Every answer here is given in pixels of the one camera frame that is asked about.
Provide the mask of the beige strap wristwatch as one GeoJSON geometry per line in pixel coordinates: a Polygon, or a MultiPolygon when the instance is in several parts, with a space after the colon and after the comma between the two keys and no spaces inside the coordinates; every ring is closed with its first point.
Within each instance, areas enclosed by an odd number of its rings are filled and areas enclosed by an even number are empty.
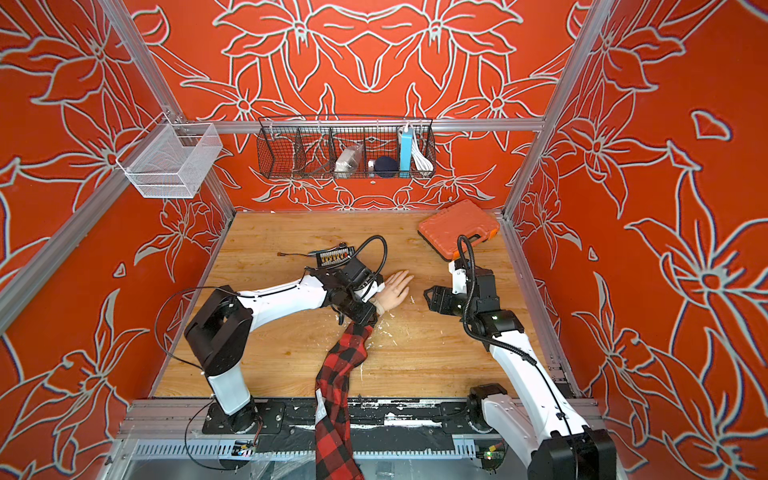
{"type": "Polygon", "coordinates": [[[372,300],[372,303],[375,306],[377,314],[379,316],[383,315],[386,312],[386,310],[384,309],[384,307],[380,304],[380,302],[378,300],[372,300]]]}

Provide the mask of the red black plaid sleeve forearm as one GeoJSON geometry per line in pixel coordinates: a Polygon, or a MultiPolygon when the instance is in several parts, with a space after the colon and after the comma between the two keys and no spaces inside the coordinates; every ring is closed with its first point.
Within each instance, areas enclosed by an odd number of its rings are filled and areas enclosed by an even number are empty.
{"type": "Polygon", "coordinates": [[[355,462],[349,413],[350,377],[368,357],[372,326],[350,323],[328,351],[315,380],[315,478],[363,479],[355,462]]]}

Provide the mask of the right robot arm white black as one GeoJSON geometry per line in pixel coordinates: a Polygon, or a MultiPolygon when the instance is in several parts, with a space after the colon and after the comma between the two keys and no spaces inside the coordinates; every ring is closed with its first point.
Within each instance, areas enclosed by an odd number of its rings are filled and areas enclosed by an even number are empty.
{"type": "Polygon", "coordinates": [[[492,270],[478,266],[465,235],[456,241],[452,285],[424,292],[431,311],[457,316],[464,332],[499,364],[513,390],[471,389],[468,421],[498,433],[530,479],[622,479],[616,446],[577,411],[538,360],[516,314],[502,308],[492,270]]]}

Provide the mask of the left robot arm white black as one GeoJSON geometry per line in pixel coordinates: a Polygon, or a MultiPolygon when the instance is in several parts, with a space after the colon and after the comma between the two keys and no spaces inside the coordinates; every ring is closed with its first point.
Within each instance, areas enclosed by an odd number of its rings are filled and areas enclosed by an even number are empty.
{"type": "Polygon", "coordinates": [[[358,248],[346,244],[314,251],[314,266],[288,283],[254,291],[215,287],[190,320],[184,338],[202,368],[214,404],[242,432],[257,410],[241,362],[250,334],[293,314],[329,307],[341,320],[369,326],[377,319],[374,296],[384,288],[381,271],[388,244],[373,235],[358,248]]]}

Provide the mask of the orange plastic tool case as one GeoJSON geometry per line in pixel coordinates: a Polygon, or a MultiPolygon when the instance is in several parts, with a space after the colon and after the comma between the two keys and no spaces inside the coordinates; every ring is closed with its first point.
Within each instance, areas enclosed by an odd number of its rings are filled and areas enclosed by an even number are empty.
{"type": "Polygon", "coordinates": [[[419,223],[419,235],[445,261],[459,257],[457,240],[465,236],[472,246],[488,241],[499,232],[499,222],[471,200],[462,200],[419,223]]]}

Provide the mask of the dark blue round object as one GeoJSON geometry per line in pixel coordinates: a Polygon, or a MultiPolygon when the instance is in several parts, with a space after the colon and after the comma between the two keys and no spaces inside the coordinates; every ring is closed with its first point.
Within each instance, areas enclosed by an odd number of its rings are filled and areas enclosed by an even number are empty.
{"type": "Polygon", "coordinates": [[[390,156],[380,156],[373,164],[374,173],[381,178],[394,178],[399,175],[399,161],[390,156]]]}

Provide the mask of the grey white packet in basket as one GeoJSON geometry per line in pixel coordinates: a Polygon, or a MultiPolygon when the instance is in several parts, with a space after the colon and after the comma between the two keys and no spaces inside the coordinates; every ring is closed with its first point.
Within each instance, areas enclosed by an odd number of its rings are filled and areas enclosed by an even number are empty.
{"type": "Polygon", "coordinates": [[[363,157],[362,145],[354,144],[345,148],[335,162],[334,176],[341,179],[351,178],[357,172],[363,157]]]}

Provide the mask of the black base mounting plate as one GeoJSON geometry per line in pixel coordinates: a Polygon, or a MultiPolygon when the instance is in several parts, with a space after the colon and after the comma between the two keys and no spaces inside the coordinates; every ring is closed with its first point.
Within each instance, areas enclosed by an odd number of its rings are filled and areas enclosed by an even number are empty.
{"type": "MultiPolygon", "coordinates": [[[[353,429],[402,427],[436,429],[447,434],[491,434],[468,398],[354,397],[348,401],[353,429]]],[[[212,401],[203,417],[206,435],[279,434],[293,427],[312,429],[316,400],[309,397],[253,398],[235,414],[212,401]]]]}

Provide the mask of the light blue box in basket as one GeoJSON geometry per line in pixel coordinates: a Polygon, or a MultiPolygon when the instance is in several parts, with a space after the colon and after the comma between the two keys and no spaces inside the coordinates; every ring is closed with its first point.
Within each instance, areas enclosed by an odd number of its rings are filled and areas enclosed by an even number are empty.
{"type": "Polygon", "coordinates": [[[406,123],[398,131],[399,134],[399,176],[408,178],[411,171],[412,149],[413,149],[413,129],[406,123]]]}

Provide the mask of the clear plastic wall bin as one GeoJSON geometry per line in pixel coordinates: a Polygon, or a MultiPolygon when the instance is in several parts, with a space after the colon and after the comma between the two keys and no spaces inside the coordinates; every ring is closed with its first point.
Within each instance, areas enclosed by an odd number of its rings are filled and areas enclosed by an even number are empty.
{"type": "Polygon", "coordinates": [[[191,199],[223,148],[212,123],[156,126],[118,162],[128,181],[149,199],[191,199]]]}

